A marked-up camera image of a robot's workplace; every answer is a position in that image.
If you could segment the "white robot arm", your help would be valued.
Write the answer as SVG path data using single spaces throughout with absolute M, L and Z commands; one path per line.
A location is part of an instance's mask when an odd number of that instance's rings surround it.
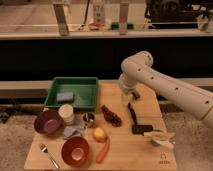
M 213 129 L 213 92 L 162 74 L 152 69 L 152 65 L 153 56 L 148 51 L 124 59 L 120 89 L 127 94 L 133 92 L 138 83 L 143 83 Z

